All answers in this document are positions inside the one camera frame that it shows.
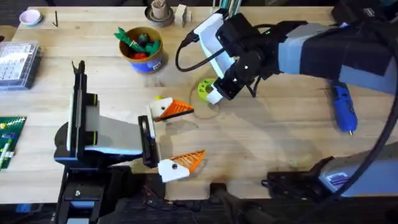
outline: orange object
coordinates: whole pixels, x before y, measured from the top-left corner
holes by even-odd
[[[139,60],[139,59],[144,59],[144,58],[146,58],[146,57],[147,57],[147,55],[146,55],[145,53],[135,53],[135,54],[132,56],[133,59],[137,59],[137,60]]]
[[[173,103],[160,115],[155,118],[155,121],[162,121],[169,118],[174,118],[176,116],[181,116],[184,114],[189,114],[193,112],[193,106],[184,103],[180,100],[173,100]]]
[[[172,157],[170,160],[188,168],[189,172],[193,172],[200,164],[205,152],[205,150],[196,151],[193,153]]]

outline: red toy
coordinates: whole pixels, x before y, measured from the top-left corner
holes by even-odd
[[[133,58],[133,59],[136,59],[136,60],[144,59],[144,58],[146,58],[146,57],[147,57],[147,55],[146,55],[145,53],[135,53],[135,54],[132,56],[132,58]]]

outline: tape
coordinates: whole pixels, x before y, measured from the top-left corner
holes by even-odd
[[[209,95],[209,93],[213,90],[213,87],[211,87],[211,85],[214,82],[215,82],[214,78],[206,78],[202,80],[198,85],[197,88],[198,96],[206,103],[209,103],[207,95]]]
[[[167,17],[165,19],[158,19],[154,16],[154,12],[151,6],[147,6],[145,9],[146,18],[151,21],[151,24],[156,27],[166,27],[173,23],[174,21],[174,12],[170,6],[167,6]]]

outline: bowl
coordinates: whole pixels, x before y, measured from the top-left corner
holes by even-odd
[[[19,15],[19,21],[27,26],[38,24],[42,18],[42,14],[36,9],[28,9]]]
[[[160,70],[164,63],[162,38],[159,32],[150,27],[136,27],[126,32],[126,35],[132,40],[137,40],[139,34],[148,34],[152,41],[160,40],[160,47],[156,53],[144,59],[133,59],[129,57],[131,55],[130,47],[121,41],[119,42],[119,50],[135,71],[140,73],[154,73]]]

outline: lego baseplate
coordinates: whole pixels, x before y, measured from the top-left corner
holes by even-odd
[[[0,117],[0,170],[7,169],[24,127],[26,117]]]

